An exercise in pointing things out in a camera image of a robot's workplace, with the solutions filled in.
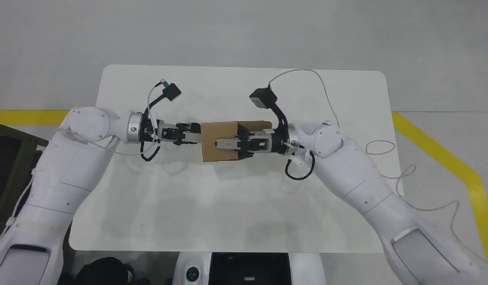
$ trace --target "yellow floor line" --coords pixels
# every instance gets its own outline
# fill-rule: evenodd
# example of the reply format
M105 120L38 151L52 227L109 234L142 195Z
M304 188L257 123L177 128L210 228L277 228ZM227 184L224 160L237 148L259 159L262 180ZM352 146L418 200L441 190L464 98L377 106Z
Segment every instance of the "yellow floor line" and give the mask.
M485 257L488 258L488 199L481 176L401 114L393 112L393 124L405 137L464 182L483 243Z
M0 110L0 124L59 126L67 114L68 110Z
M59 126L68 110L0 110L0 124L53 125ZM452 155L434 139L411 124L405 117L393 112L393 124L406 138L456 175L466 185L467 192L477 222L481 242L488 258L488 199L481 177L468 165Z

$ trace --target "gray floor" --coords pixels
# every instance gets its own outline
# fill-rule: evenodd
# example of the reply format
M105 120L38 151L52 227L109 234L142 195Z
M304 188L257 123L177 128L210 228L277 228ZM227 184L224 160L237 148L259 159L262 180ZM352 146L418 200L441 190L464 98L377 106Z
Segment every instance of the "gray floor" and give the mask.
M488 0L0 0L0 109L94 104L112 63L379 70L393 110L424 111L404 115L488 182L487 9ZM397 140L402 168L419 166L407 198L461 200L455 228L479 248L464 184ZM427 218L447 232L451 212ZM126 256L154 282L175 258ZM382 255L323 259L332 285L398 283Z

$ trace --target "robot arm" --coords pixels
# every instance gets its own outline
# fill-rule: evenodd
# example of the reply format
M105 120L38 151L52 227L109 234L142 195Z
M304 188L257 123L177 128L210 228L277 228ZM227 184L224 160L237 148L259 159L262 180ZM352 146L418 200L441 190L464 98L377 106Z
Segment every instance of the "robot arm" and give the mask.
M200 125L158 120L161 141L199 143ZM54 133L32 173L25 205L0 239L0 284L57 283L63 239L72 218L101 180L114 150L123 143L153 141L144 114L117 115L98 107L73 108ZM109 139L103 148L94 142Z
M337 126L290 125L290 140L317 156L314 172L378 234L387 261L404 284L482 284L482 271L386 185L374 161Z

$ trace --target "white tabletop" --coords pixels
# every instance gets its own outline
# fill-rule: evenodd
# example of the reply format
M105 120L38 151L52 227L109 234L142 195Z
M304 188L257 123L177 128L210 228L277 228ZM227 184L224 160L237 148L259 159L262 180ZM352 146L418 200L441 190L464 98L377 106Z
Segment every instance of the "white tabletop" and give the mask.
M167 123L271 120L276 126L274 114L255 107L249 94L284 70L112 65L104 70L97 106L142 111L148 91L165 78L182 91L153 109ZM363 148L373 139L396 143L382 73L318 72L346 135ZM291 123L333 120L322 85L310 72L279 78L273 91ZM396 150L372 158L383 174L400 174ZM287 179L285 163L276 154L203 163L200 145L171 143L150 163L115 155L76 212L69 242L77 250L382 252L358 213L315 176Z

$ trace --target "cardboard box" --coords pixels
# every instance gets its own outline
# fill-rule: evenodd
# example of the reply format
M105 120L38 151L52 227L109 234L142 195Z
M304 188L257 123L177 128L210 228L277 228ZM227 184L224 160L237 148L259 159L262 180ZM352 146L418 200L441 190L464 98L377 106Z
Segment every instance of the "cardboard box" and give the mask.
M239 160L237 151L233 149L218 149L215 147L217 139L233 139L237 135L238 124L250 131L271 128L269 121L236 121L209 122L201 124L201 154L204 162Z

